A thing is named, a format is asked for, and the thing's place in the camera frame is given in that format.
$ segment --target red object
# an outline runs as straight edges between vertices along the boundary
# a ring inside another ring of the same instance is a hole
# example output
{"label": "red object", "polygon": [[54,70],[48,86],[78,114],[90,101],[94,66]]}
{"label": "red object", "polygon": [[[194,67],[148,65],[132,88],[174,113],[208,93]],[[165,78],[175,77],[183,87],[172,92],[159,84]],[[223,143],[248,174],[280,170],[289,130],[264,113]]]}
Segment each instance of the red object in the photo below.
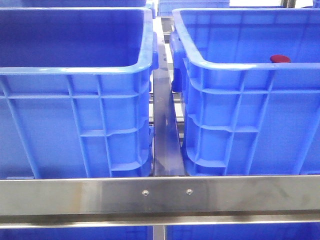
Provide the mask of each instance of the red object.
{"label": "red object", "polygon": [[270,60],[274,64],[291,63],[291,59],[285,55],[272,55]]}

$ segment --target crate rim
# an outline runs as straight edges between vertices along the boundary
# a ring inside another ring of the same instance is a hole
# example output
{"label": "crate rim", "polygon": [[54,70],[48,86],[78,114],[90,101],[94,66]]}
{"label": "crate rim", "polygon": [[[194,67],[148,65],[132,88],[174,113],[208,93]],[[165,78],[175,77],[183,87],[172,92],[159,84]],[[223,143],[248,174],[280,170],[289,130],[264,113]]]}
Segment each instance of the crate rim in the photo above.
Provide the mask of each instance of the crate rim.
{"label": "crate rim", "polygon": [[221,70],[221,71],[244,71],[244,70],[286,70],[296,69],[298,66],[301,69],[320,69],[320,61],[312,63],[216,63],[207,61],[200,54],[198,48],[191,39],[188,30],[182,19],[181,12],[310,12],[320,11],[320,9],[303,9],[303,8],[177,8],[172,10],[175,29],[184,47],[184,51],[193,65],[208,69],[208,70]]}
{"label": "crate rim", "polygon": [[138,60],[129,66],[105,67],[0,67],[0,75],[83,75],[83,74],[134,74],[152,66],[153,61],[153,16],[152,10],[144,7],[0,7],[2,11],[141,11],[143,30]]}

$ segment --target screw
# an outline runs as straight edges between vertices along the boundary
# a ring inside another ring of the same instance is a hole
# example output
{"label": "screw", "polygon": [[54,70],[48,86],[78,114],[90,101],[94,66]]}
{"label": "screw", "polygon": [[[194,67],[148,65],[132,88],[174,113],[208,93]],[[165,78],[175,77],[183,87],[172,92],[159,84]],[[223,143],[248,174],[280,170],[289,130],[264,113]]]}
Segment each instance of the screw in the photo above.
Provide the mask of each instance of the screw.
{"label": "screw", "polygon": [[149,195],[149,191],[148,191],[148,190],[143,190],[143,191],[142,191],[142,195],[148,196],[148,195]]}
{"label": "screw", "polygon": [[185,192],[187,195],[191,195],[194,193],[194,191],[192,189],[187,189]]}

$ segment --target metal rack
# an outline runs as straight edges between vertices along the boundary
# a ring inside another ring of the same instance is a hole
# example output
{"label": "metal rack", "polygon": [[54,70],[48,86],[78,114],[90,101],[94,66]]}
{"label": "metal rack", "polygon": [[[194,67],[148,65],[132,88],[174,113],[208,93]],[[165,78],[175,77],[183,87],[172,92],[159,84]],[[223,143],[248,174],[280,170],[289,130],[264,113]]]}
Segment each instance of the metal rack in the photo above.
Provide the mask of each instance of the metal rack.
{"label": "metal rack", "polygon": [[163,23],[172,29],[154,20],[152,176],[1,180],[0,228],[151,225],[165,239],[166,225],[320,222],[320,175],[185,176]]}

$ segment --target red cap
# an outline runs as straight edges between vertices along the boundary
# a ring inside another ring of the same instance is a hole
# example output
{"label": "red cap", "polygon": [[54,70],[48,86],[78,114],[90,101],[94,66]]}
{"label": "red cap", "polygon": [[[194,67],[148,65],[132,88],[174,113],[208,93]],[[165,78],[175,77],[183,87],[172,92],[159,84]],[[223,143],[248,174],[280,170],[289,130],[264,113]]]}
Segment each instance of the red cap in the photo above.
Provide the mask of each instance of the red cap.
{"label": "red cap", "polygon": [[274,64],[291,63],[291,59],[285,55],[272,55],[270,60]]}

